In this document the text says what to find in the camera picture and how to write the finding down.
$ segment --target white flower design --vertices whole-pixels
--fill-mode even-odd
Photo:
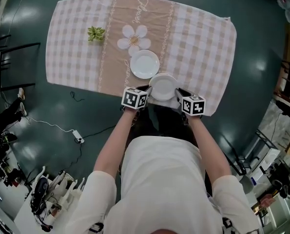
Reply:
[[[122,32],[126,38],[117,41],[117,46],[120,49],[129,49],[130,56],[138,52],[139,49],[150,48],[151,41],[148,38],[144,38],[147,35],[147,27],[145,25],[138,26],[136,32],[132,26],[125,25],[122,28]]]

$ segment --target table runner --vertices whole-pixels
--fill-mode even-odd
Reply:
[[[103,42],[88,42],[87,28],[106,30]],[[63,0],[52,16],[46,45],[50,83],[122,96],[126,86],[148,84],[130,71],[130,55],[157,54],[160,73],[217,109],[228,83],[236,30],[229,18],[167,0]],[[178,107],[175,98],[151,103]]]

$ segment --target white shirt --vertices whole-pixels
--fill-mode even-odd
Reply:
[[[241,234],[260,228],[236,177],[217,179],[213,198],[208,198],[204,176],[199,150],[189,142],[138,137],[123,160],[121,200],[115,204],[113,177],[94,171],[66,233],[94,233],[89,229],[103,223],[105,234],[150,234],[160,229],[216,234],[223,233],[222,217]]]

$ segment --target person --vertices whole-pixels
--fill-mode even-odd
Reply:
[[[259,233],[242,185],[201,119],[187,116],[186,126],[170,108],[157,106],[155,114],[159,130],[148,109],[132,126],[136,110],[125,108],[97,157],[65,232]],[[123,157],[121,200],[116,204],[115,177]]]
[[[16,122],[20,121],[22,117],[27,116],[27,112],[24,108],[23,101],[25,100],[24,90],[22,88],[19,88],[18,92],[18,98],[2,113],[0,113],[0,137],[4,131],[4,129]]]

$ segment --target white sneaker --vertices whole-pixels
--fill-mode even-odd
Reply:
[[[22,112],[24,117],[27,117],[28,114],[27,114],[27,111],[25,110],[24,105],[23,105],[22,102],[20,103],[20,109],[19,110]]]
[[[22,88],[19,88],[18,98],[20,98],[21,100],[25,100],[24,90]]]

